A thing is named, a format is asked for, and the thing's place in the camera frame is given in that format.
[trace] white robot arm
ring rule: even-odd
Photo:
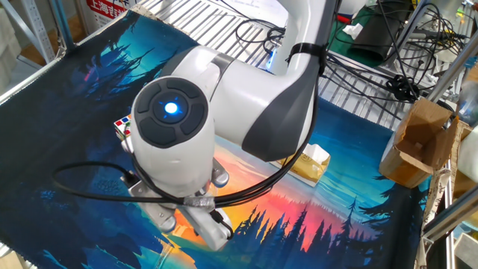
[[[123,143],[151,182],[129,182],[132,196],[159,197],[159,188],[174,197],[203,197],[209,183],[224,186],[228,176],[214,160],[215,135],[264,161],[293,155],[304,142],[338,3],[279,2],[289,18],[273,64],[276,75],[197,46],[176,55],[140,91],[131,110],[131,137]],[[214,205],[195,202],[140,205],[164,232],[174,228],[179,209],[218,250],[232,236],[231,222]]]

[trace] pine tree silhouette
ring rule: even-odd
[[[347,246],[350,243],[350,230],[352,229],[352,213],[356,209],[356,198],[348,208],[350,210],[348,218],[342,223],[342,232],[337,234],[334,243],[330,248],[327,264],[330,268],[342,268],[344,266],[344,256]]]
[[[251,259],[251,268],[265,267],[267,261],[271,256],[276,254],[276,246],[274,245],[276,237],[278,236],[282,221],[284,221],[285,213],[276,221],[274,226],[271,226],[264,237],[264,240],[259,247],[258,252]]]
[[[262,242],[262,238],[264,238],[264,234],[267,230],[267,226],[269,225],[269,219],[266,220],[266,223],[262,226],[261,230],[259,231],[259,234],[257,235],[258,242]]]
[[[324,220],[319,225],[319,228],[317,228],[317,231],[315,232],[314,238],[312,238],[311,245],[308,247],[307,254],[310,256],[319,256],[319,246],[320,246],[320,241],[322,239],[323,235],[323,228],[325,226]]]
[[[332,240],[332,224],[330,224],[329,228],[327,228],[326,232],[323,233],[322,240],[320,240],[320,244],[318,246],[318,256],[320,257],[320,261],[324,262],[327,257],[327,252],[330,248],[330,241]]]
[[[383,180],[385,177],[377,176],[375,179]],[[413,268],[423,215],[420,203],[425,196],[426,191],[394,184],[382,193],[382,197],[387,199],[382,204],[359,207],[364,214],[373,217],[364,223],[377,235],[351,246],[370,261],[367,265],[350,268]]]
[[[307,215],[307,207],[302,210],[300,213],[299,218],[294,223],[291,232],[289,232],[287,238],[284,240],[284,246],[282,247],[281,254],[278,260],[277,268],[283,268],[286,264],[289,264],[294,260],[294,257],[291,256],[291,253],[296,253],[294,250],[300,250],[302,245],[298,244],[298,237],[300,234],[300,230],[302,225],[304,224],[305,216]]]
[[[254,209],[251,212],[251,215],[249,215],[247,220],[245,220],[245,221],[243,221],[239,224],[239,227],[236,229],[235,235],[240,235],[240,234],[244,233],[249,228],[249,226],[251,225],[251,222],[252,222],[252,217],[254,216],[254,213],[255,213],[256,210],[257,210],[257,205],[254,207]]]

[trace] metal frame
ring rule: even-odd
[[[428,95],[427,99],[432,102],[437,102],[448,87],[458,78],[461,72],[465,69],[465,62],[469,57],[478,53],[478,32],[473,35],[463,51],[456,57],[452,65],[438,80],[438,83]]]
[[[38,52],[45,59],[46,63],[49,63],[55,58],[55,54],[52,49],[52,44],[48,38],[48,34],[45,30],[45,25],[38,13],[37,5],[34,0],[22,0],[23,7],[27,13],[28,19],[35,31],[35,34],[30,30],[27,24],[23,21],[22,17],[16,12],[13,6],[8,0],[0,0],[0,4],[9,13],[13,21],[23,30],[30,42],[35,46]]]
[[[423,236],[431,241],[436,241],[455,229],[475,211],[478,211],[478,185],[475,185],[430,221],[423,229]]]
[[[63,9],[63,4],[61,3],[61,0],[49,0],[49,5],[53,13],[55,25],[60,33],[62,45],[66,52],[69,52],[74,49],[76,45],[73,42],[72,33],[69,30],[68,18]]]
[[[421,18],[425,14],[426,9],[423,7],[425,6],[425,4],[428,4],[430,2],[431,0],[422,0],[418,3],[412,16],[409,18],[409,22],[412,22],[412,23],[407,23],[405,28],[402,30],[402,33],[400,34],[400,36],[397,38],[397,45],[398,45],[397,53],[400,53],[402,51],[403,47],[406,44],[406,41],[410,38],[410,35],[413,33],[413,31],[410,31],[409,29],[410,28],[415,29],[420,21],[417,18]],[[390,50],[390,55],[392,54],[393,55],[390,57],[390,59],[388,59],[387,63],[385,63],[389,68],[394,68],[394,62],[395,62],[395,59],[397,59],[397,53],[395,51],[395,48],[392,47]]]

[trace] black cable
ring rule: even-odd
[[[330,77],[327,77],[327,76],[322,76],[322,77],[323,77],[323,78],[326,78],[326,79],[328,79],[328,80],[330,80],[332,83],[334,83],[335,85],[337,85],[337,86],[343,88],[344,90],[349,91],[349,92],[351,92],[351,93],[353,93],[353,94],[356,94],[356,95],[358,95],[358,96],[363,96],[363,97],[367,97],[367,98],[371,98],[371,99],[384,100],[384,101],[388,101],[388,102],[410,103],[410,102],[408,102],[408,101],[400,101],[400,100],[396,100],[396,99],[389,99],[389,98],[378,97],[378,96],[370,96],[370,95],[367,95],[367,94],[363,93],[363,92],[362,92],[361,90],[359,90],[357,87],[355,87],[355,86],[350,86],[352,89],[358,91],[358,93],[356,93],[356,92],[354,92],[354,91],[351,90],[351,89],[345,88],[345,87],[342,86],[339,82],[334,81],[334,80],[333,80],[332,78],[330,78]],[[344,78],[344,77],[342,77],[342,76],[338,76],[338,77],[339,77],[340,80],[345,81],[345,78]]]
[[[373,84],[373,85],[375,85],[375,86],[377,86],[377,87],[380,87],[380,88],[382,88],[383,90],[388,90],[388,88],[387,88],[386,86],[384,86],[384,85],[382,85],[382,84],[380,84],[380,83],[378,83],[378,82],[376,82],[376,81],[374,81],[374,80],[372,80],[372,79],[370,79],[370,78],[367,78],[367,77],[363,76],[362,74],[360,74],[360,73],[358,73],[358,72],[355,72],[353,69],[351,69],[351,68],[348,67],[347,65],[345,65],[345,64],[341,63],[340,61],[338,61],[338,59],[337,59],[335,56],[333,56],[333,55],[328,55],[328,56],[329,56],[329,58],[331,58],[331,59],[334,61],[335,64],[340,65],[342,68],[344,68],[344,69],[346,69],[347,71],[351,72],[353,75],[355,75],[355,76],[357,76],[357,77],[359,77],[359,78],[361,78],[361,79],[363,79],[363,80],[365,80],[365,81],[367,81],[367,82],[369,82],[369,83],[371,83],[371,84]]]
[[[63,185],[62,183],[58,181],[58,174],[60,172],[63,172],[65,170],[70,170],[76,167],[91,167],[91,166],[114,168],[120,171],[126,179],[132,176],[126,169],[124,169],[123,167],[117,164],[112,164],[112,163],[108,163],[104,161],[82,161],[82,162],[78,162],[74,164],[66,164],[55,169],[55,171],[53,171],[52,173],[53,184],[57,186],[57,188],[60,188],[62,191],[68,194],[73,194],[78,197],[94,199],[94,200],[104,200],[104,201],[113,201],[113,202],[154,202],[154,203],[170,202],[168,199],[165,199],[165,198],[122,197],[122,196],[116,196],[116,195],[92,194],[92,193],[74,190],[66,185]]]
[[[230,235],[227,237],[227,240],[231,240],[234,237],[234,230],[224,220],[220,223],[229,230]]]
[[[438,32],[438,33],[441,33],[441,20],[440,20],[441,16],[440,16],[440,10],[439,10],[438,7],[437,7],[435,4],[433,4],[433,3],[427,3],[427,4],[425,4],[424,6],[427,6],[427,5],[431,5],[431,6],[433,6],[433,7],[436,9],[436,15],[437,15],[437,17],[438,17],[438,31],[437,31],[437,32]],[[437,44],[438,44],[438,38],[439,38],[439,37],[440,37],[440,34],[437,34],[437,43],[433,46],[433,49],[432,49],[432,57],[430,57],[430,59],[428,60],[428,62],[427,62],[427,64],[426,64],[426,67],[425,67],[425,70],[428,70],[428,69],[429,69],[430,64],[432,63],[432,61],[435,62],[435,61],[433,60],[433,58],[434,58],[434,55],[435,55],[435,50],[436,50],[436,46],[437,46]],[[420,79],[418,80],[417,84],[420,84],[420,83],[421,83],[421,81],[422,81],[423,78],[425,77],[425,74],[426,74],[426,71],[423,72],[423,74],[421,75],[421,77],[420,77]]]
[[[394,44],[395,52],[397,52],[397,53],[396,53],[396,54],[397,54],[397,60],[398,60],[398,62],[399,62],[399,64],[400,64],[400,69],[402,70],[403,77],[404,77],[404,78],[407,78],[405,69],[403,68],[403,62],[402,62],[402,59],[401,59],[401,57],[400,57],[400,53],[398,53],[399,50],[398,50],[397,42],[395,41],[394,35],[391,33],[390,25],[388,24],[388,20],[387,20],[387,16],[385,15],[385,11],[383,10],[382,1],[381,1],[381,0],[377,0],[377,3],[378,3],[378,5],[379,5],[380,10],[382,11],[383,20],[385,21],[385,26],[386,26],[386,28],[387,28],[388,35],[389,35],[390,38],[391,38],[391,42]],[[407,85],[409,86],[410,92],[413,94],[413,96],[415,96],[416,100],[418,100],[418,95],[417,95],[416,92],[413,90],[412,84],[410,83],[410,81],[409,81],[408,79],[405,79],[405,80],[406,80]]]
[[[337,77],[340,78],[340,76],[337,74],[337,72],[331,68],[329,68],[330,71],[332,71]],[[351,88],[355,88],[355,86],[351,85],[351,83],[349,83],[347,80],[344,79],[344,82],[349,85]],[[397,115],[393,114],[391,111],[389,111],[386,107],[384,107],[383,105],[380,105],[377,101],[371,99],[369,96],[367,96],[364,92],[362,92],[361,90],[355,88],[358,92],[364,94],[364,97],[366,97],[367,99],[369,99],[372,103],[374,103],[375,105],[379,106],[379,108],[381,108],[383,111],[385,112],[388,112],[390,115],[392,115],[393,117],[397,118],[398,120],[402,120],[400,117],[398,117]]]

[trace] small box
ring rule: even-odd
[[[289,158],[284,158],[282,160],[273,161],[271,164],[280,168],[288,159]],[[307,144],[300,158],[297,159],[288,173],[294,178],[314,187],[327,171],[329,163],[330,154],[327,151],[317,144]]]
[[[426,99],[413,104],[394,134],[392,147],[384,154],[379,172],[407,188],[414,188],[441,169],[450,158],[458,117],[442,127],[452,112]]]
[[[131,125],[130,114],[114,122],[114,128],[116,130],[117,137],[121,141],[125,140],[125,138],[129,137],[129,135],[131,134],[130,125]]]

